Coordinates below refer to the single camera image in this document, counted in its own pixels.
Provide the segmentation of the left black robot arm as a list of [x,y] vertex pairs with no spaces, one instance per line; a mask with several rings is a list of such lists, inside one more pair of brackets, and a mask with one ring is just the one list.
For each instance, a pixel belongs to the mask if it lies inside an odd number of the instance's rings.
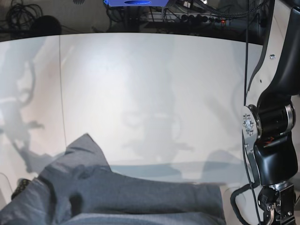
[[254,194],[261,225],[293,225],[296,194],[291,178],[298,172],[292,140],[297,113],[291,98],[300,93],[300,3],[270,0],[268,24],[260,59],[245,81],[242,108],[243,161],[248,183],[230,197],[232,209],[246,224],[236,197]]

